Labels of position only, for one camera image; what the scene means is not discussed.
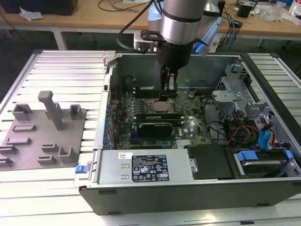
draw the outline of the warning label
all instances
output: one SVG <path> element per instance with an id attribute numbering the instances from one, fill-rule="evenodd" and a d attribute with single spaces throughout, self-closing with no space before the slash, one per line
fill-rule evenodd
<path id="1" fill-rule="evenodd" d="M 134 182 L 169 181 L 166 155 L 132 156 Z"/>

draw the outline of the electronic device on desk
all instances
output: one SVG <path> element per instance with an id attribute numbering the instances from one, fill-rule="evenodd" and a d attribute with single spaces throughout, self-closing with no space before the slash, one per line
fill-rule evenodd
<path id="1" fill-rule="evenodd" d="M 0 0 L 6 13 L 20 13 L 20 7 L 30 12 L 71 16 L 78 0 Z"/>
<path id="2" fill-rule="evenodd" d="M 240 1 L 238 5 L 238 17 L 248 18 L 251 10 L 254 8 L 254 5 L 247 1 Z"/>

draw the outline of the wooden table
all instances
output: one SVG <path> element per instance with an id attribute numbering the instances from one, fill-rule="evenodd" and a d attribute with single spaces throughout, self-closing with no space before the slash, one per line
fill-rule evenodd
<path id="1" fill-rule="evenodd" d="M 226 9 L 235 0 L 227 0 Z M 79 0 L 72 16 L 43 15 L 44 19 L 29 22 L 18 14 L 5 14 L 6 19 L 18 30 L 51 31 L 54 33 L 60 50 L 67 49 L 63 32 L 107 32 L 118 33 L 131 21 L 145 5 L 137 6 L 137 12 L 107 12 L 98 8 L 99 0 Z M 129 3 L 118 3 L 121 8 L 132 6 Z M 101 7 L 112 9 L 109 0 L 105 0 Z M 264 22 L 260 15 L 250 15 L 248 18 L 236 17 L 236 11 L 227 9 L 236 20 L 243 22 L 238 37 L 255 39 L 301 40 L 301 26 L 293 22 Z M 146 11 L 125 33 L 134 33 L 148 27 L 148 11 Z M 0 17 L 0 29 L 11 29 Z M 223 21 L 218 35 L 228 31 L 228 24 Z"/>

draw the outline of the blue tab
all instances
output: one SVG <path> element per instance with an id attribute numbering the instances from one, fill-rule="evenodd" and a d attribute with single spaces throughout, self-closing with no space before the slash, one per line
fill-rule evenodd
<path id="1" fill-rule="evenodd" d="M 255 151 L 240 151 L 238 154 L 239 161 L 255 161 L 258 160 Z"/>
<path id="2" fill-rule="evenodd" d="M 87 166 L 77 165 L 75 167 L 75 173 L 86 173 L 86 172 L 87 172 Z"/>
<path id="3" fill-rule="evenodd" d="M 286 150 L 286 156 L 288 157 L 288 159 L 292 159 L 293 158 L 293 154 L 290 150 Z"/>
<path id="4" fill-rule="evenodd" d="M 263 148 L 266 152 L 270 151 L 268 149 L 268 143 L 271 133 L 267 130 L 261 130 L 259 134 L 259 146 Z"/>

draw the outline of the white label sticker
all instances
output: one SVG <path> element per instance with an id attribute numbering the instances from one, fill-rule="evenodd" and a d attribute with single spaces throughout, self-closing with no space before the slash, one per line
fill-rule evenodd
<path id="1" fill-rule="evenodd" d="M 119 152 L 118 158 L 119 159 L 132 159 L 133 153 L 132 152 Z"/>

